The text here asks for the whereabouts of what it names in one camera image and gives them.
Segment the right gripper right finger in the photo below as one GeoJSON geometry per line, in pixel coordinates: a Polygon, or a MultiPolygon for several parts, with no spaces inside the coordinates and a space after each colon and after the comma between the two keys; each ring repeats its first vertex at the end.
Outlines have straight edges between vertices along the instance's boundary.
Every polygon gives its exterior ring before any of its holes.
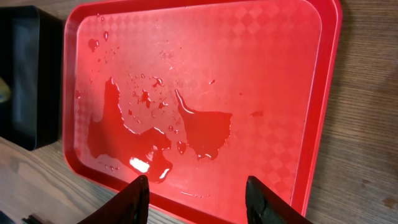
{"type": "Polygon", "coordinates": [[[245,204],[249,224],[312,224],[252,175],[246,182],[245,204]]]}

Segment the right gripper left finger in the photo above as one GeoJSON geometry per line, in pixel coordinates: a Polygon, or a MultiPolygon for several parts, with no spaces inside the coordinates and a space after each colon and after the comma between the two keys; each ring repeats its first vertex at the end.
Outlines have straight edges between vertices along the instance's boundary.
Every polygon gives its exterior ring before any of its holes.
{"type": "Polygon", "coordinates": [[[140,175],[78,224],[146,224],[149,196],[148,178],[140,175]]]}

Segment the green sponge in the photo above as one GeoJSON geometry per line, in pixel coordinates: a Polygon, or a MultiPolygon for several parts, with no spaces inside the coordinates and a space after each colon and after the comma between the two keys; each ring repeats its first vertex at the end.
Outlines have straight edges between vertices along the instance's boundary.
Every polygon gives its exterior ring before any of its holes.
{"type": "Polygon", "coordinates": [[[5,103],[11,99],[12,93],[8,84],[0,78],[0,103],[5,103]]]}

